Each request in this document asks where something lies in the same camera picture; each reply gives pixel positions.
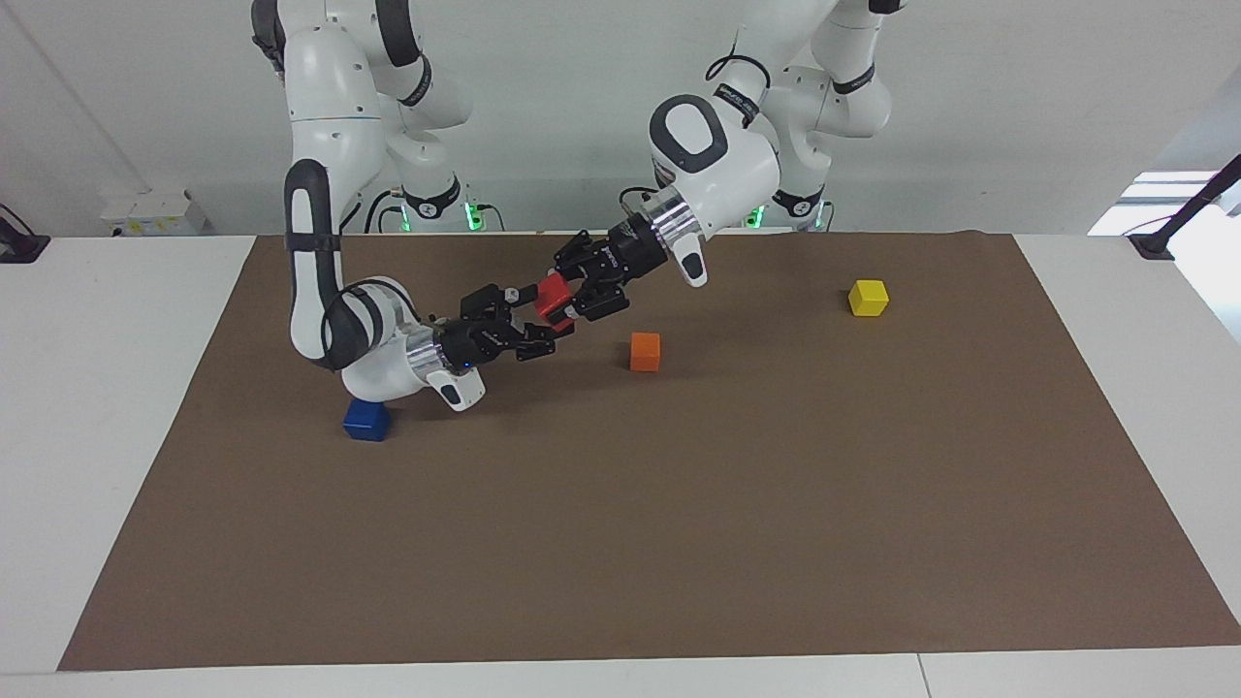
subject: white table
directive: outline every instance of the white table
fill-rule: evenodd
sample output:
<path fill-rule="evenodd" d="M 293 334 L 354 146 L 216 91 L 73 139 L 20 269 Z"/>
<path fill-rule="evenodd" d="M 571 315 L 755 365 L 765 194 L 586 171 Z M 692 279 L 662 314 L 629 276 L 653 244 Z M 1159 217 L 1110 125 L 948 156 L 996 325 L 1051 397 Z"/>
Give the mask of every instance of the white table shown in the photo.
<path fill-rule="evenodd" d="M 1241 617 L 1241 347 L 1124 240 L 1018 241 Z M 1235 647 L 52 674 L 252 242 L 66 238 L 0 267 L 0 696 L 1241 696 Z"/>

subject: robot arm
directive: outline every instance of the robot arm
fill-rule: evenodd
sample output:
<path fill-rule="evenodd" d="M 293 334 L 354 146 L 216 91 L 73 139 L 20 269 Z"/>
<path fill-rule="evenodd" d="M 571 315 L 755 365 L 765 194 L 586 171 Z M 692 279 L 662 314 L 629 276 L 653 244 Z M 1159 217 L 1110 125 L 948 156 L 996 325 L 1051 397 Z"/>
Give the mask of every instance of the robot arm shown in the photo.
<path fill-rule="evenodd" d="M 254 0 L 252 19 L 256 43 L 284 81 L 293 128 L 284 205 L 297 350 L 340 371 L 361 400 L 433 388 L 457 411 L 485 392 L 478 364 L 508 349 L 521 359 L 553 350 L 550 330 L 511 318 L 529 292 L 475 294 L 462 318 L 427 324 L 390 278 L 341 283 L 340 220 L 386 155 L 397 163 L 407 201 L 418 199 L 419 215 L 441 217 L 460 195 L 443 147 L 418 129 L 457 125 L 470 104 L 447 71 L 436 68 L 432 79 L 412 4 L 280 0 L 277 7 L 276 0 Z"/>
<path fill-rule="evenodd" d="M 793 142 L 792 132 L 800 125 L 784 118 L 786 113 L 805 120 L 805 133 L 822 129 L 825 122 L 838 132 L 848 130 L 849 124 L 859 132 L 881 128 L 887 120 L 890 97 L 875 79 L 875 35 L 882 16 L 903 4 L 752 4 L 732 50 L 707 71 L 709 96 L 673 97 L 652 116 L 650 148 L 661 189 L 608 231 L 604 240 L 594 241 L 583 231 L 556 255 L 553 273 L 539 284 L 540 315 L 563 332 L 580 318 L 596 320 L 623 310 L 629 306 L 625 284 L 669 258 L 690 286 L 705 286 L 702 245 L 773 195 L 779 196 L 782 166 L 793 173 L 808 170 L 813 176 L 822 169 L 814 195 L 822 196 L 822 181 L 830 165 L 827 154 L 822 161 L 810 158 L 813 166 L 804 166 L 792 158 L 815 155 L 817 150 L 788 148 L 777 154 L 772 143 L 750 127 L 771 111 L 769 120 L 781 133 L 782 145 Z M 831 89 L 827 83 L 822 89 L 820 84 L 807 86 L 813 97 L 805 98 L 802 89 L 789 88 L 786 98 L 781 86 L 773 84 L 773 76 L 791 75 L 786 67 L 815 36 L 822 37 L 815 55 L 831 70 Z M 851 75 L 855 68 L 856 75 Z M 774 102 L 773 93 L 781 94 Z M 828 101 L 840 106 L 827 108 Z M 822 114 L 827 114 L 825 119 L 820 119 Z M 576 281 L 581 284 L 573 291 L 570 282 Z"/>
<path fill-rule="evenodd" d="M 763 103 L 781 161 L 769 224 L 813 229 L 831 168 L 825 135 L 871 138 L 887 124 L 892 96 L 875 71 L 875 45 L 884 19 L 903 6 L 903 0 L 840 0 L 810 41 L 822 70 L 789 67 L 777 76 Z"/>

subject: cube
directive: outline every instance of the cube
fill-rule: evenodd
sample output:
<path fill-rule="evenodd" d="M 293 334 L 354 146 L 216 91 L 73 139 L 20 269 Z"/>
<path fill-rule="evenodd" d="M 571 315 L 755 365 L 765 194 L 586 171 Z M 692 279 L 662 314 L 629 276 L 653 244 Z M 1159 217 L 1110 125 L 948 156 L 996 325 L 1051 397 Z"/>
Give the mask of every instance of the cube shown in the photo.
<path fill-rule="evenodd" d="M 629 370 L 659 373 L 660 339 L 655 333 L 635 332 L 629 338 Z"/>
<path fill-rule="evenodd" d="M 387 438 L 392 417 L 382 402 L 354 400 L 345 414 L 345 431 L 354 441 L 380 442 Z"/>
<path fill-rule="evenodd" d="M 864 279 L 849 292 L 849 307 L 859 318 L 877 318 L 887 309 L 887 287 L 882 281 Z"/>

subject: blue cube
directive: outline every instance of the blue cube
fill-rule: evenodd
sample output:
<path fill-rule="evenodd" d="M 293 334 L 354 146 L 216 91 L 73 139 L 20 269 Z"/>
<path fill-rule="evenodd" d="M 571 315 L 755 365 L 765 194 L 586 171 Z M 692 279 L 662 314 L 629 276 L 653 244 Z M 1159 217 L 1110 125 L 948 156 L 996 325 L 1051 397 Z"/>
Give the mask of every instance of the blue cube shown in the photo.
<path fill-rule="evenodd" d="M 355 441 L 383 441 L 392 422 L 382 402 L 354 400 L 345 414 L 345 431 Z"/>

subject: brown mat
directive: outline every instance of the brown mat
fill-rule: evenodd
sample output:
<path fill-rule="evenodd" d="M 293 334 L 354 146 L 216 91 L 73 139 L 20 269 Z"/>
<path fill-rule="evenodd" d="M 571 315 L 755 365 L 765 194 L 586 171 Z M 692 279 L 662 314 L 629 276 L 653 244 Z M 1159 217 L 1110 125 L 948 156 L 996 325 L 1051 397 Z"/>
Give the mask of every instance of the brown mat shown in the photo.
<path fill-rule="evenodd" d="M 350 238 L 449 314 L 562 237 Z M 62 669 L 1061 650 L 1241 630 L 1010 237 L 717 238 L 390 440 L 261 240 Z M 889 282 L 880 319 L 846 312 Z M 664 335 L 658 375 L 623 368 Z"/>

